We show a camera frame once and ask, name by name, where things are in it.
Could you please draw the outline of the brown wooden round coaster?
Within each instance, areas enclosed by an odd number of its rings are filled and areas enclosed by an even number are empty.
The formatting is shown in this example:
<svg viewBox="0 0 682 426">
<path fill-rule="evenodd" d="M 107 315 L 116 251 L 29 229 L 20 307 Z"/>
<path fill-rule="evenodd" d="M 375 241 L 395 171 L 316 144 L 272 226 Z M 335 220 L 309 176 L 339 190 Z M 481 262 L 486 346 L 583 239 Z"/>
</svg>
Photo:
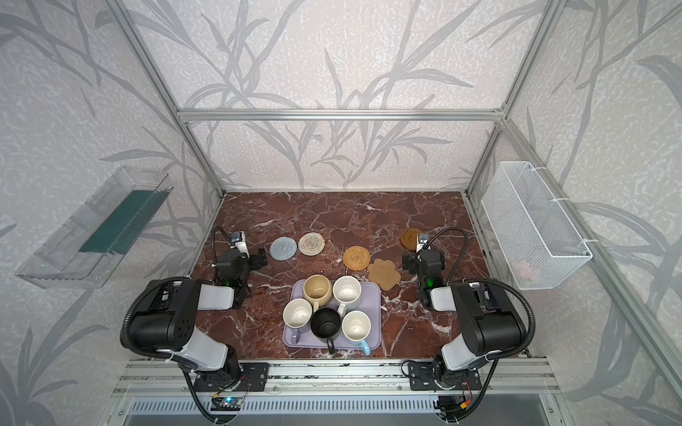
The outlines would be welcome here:
<svg viewBox="0 0 682 426">
<path fill-rule="evenodd" d="M 410 251 L 417 250 L 418 236 L 421 231 L 415 228 L 408 228 L 401 233 L 400 242 L 401 245 Z"/>
</svg>

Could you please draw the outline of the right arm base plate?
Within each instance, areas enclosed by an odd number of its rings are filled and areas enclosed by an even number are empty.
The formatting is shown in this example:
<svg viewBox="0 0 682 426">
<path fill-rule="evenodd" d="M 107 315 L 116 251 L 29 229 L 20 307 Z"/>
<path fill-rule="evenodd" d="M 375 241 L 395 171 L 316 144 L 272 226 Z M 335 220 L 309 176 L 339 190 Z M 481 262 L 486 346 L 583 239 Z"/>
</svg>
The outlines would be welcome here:
<svg viewBox="0 0 682 426">
<path fill-rule="evenodd" d="M 477 370 L 452 371 L 437 367 L 432 361 L 406 360 L 401 371 L 410 381 L 410 390 L 417 391 L 480 391 L 481 376 Z"/>
</svg>

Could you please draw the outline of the blue-grey round coaster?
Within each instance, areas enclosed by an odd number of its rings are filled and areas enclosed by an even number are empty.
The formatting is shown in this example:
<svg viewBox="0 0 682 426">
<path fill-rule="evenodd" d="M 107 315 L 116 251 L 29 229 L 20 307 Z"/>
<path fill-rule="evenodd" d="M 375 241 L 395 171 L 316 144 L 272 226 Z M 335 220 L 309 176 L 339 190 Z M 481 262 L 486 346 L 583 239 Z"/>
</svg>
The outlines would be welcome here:
<svg viewBox="0 0 682 426">
<path fill-rule="evenodd" d="M 286 261 L 296 256 L 298 244 L 290 237 L 279 237 L 270 246 L 270 255 L 276 261 Z"/>
</svg>

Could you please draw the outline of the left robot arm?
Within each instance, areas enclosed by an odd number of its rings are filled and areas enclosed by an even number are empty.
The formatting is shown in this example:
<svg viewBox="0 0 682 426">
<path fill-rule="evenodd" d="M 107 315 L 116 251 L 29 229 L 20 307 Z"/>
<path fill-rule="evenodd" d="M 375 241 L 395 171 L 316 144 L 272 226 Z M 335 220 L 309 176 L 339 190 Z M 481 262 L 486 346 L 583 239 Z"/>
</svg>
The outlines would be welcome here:
<svg viewBox="0 0 682 426">
<path fill-rule="evenodd" d="M 151 280 L 124 316 L 120 341 L 143 357 L 175 361 L 186 372 L 242 376 L 236 350 L 199 330 L 197 312 L 238 309 L 250 296 L 250 272 L 266 266 L 266 250 L 231 248 L 214 261 L 214 282 L 189 277 Z"/>
</svg>

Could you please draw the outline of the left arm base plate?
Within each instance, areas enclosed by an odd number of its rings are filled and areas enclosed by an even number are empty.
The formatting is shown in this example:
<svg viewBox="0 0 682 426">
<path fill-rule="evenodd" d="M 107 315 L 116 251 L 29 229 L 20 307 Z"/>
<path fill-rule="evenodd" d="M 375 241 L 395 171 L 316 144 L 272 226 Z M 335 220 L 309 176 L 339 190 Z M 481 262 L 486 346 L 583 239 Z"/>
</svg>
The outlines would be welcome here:
<svg viewBox="0 0 682 426">
<path fill-rule="evenodd" d="M 241 363 L 234 371 L 231 367 L 199 372 L 193 387 L 196 392 L 264 392 L 269 364 L 266 362 Z"/>
</svg>

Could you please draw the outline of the cork paw-shaped coaster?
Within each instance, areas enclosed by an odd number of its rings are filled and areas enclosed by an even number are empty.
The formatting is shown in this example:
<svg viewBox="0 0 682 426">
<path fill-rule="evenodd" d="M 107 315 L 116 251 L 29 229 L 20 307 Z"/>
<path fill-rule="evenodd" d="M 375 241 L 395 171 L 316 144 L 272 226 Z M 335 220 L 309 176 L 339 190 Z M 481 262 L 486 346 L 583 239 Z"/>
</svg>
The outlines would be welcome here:
<svg viewBox="0 0 682 426">
<path fill-rule="evenodd" d="M 394 262 L 376 259 L 368 265 L 368 280 L 387 292 L 401 282 L 401 274 L 396 270 Z"/>
</svg>

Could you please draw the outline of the beige ceramic mug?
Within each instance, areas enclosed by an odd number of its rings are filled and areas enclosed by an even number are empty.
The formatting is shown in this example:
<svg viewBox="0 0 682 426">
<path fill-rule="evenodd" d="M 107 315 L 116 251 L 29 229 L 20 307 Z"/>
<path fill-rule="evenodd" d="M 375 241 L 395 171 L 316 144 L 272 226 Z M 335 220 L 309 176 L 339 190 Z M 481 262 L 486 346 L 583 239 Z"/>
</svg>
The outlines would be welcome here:
<svg viewBox="0 0 682 426">
<path fill-rule="evenodd" d="M 312 305 L 313 312 L 316 312 L 332 300 L 333 286 L 325 276 L 312 275 L 304 283 L 303 297 Z"/>
</svg>

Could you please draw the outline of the white patterned round coaster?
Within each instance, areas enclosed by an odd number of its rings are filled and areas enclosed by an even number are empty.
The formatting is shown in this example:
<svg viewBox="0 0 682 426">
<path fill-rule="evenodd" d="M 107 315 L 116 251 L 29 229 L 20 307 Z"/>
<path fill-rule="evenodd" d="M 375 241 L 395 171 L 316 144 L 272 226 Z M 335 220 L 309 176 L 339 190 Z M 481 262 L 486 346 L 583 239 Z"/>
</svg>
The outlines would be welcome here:
<svg viewBox="0 0 682 426">
<path fill-rule="evenodd" d="M 324 248 L 325 239 L 321 234 L 316 232 L 304 234 L 298 240 L 298 250 L 305 256 L 317 256 L 323 252 Z"/>
</svg>

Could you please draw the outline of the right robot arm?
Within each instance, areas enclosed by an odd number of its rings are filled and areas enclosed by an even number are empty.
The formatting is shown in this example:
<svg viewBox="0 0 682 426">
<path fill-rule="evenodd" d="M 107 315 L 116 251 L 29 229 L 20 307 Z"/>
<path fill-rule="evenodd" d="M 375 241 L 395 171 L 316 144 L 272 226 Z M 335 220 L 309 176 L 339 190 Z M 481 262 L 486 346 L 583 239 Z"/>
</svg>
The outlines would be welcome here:
<svg viewBox="0 0 682 426">
<path fill-rule="evenodd" d="M 454 312 L 460 334 L 442 346 L 433 360 L 433 374 L 463 373 L 523 353 L 536 333 L 536 316 L 514 287 L 492 278 L 446 282 L 444 255 L 420 250 L 402 256 L 402 268 L 419 281 L 419 301 L 436 312 Z"/>
</svg>

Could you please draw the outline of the woven rattan round coaster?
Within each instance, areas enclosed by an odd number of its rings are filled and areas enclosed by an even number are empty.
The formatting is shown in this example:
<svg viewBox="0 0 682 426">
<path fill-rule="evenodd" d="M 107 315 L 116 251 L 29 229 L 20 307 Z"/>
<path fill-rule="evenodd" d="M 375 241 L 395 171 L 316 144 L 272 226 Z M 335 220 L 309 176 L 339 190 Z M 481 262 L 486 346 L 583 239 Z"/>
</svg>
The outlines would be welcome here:
<svg viewBox="0 0 682 426">
<path fill-rule="evenodd" d="M 351 271 L 362 271 L 371 262 L 371 253 L 364 247 L 353 246 L 346 250 L 343 256 L 343 263 Z"/>
</svg>

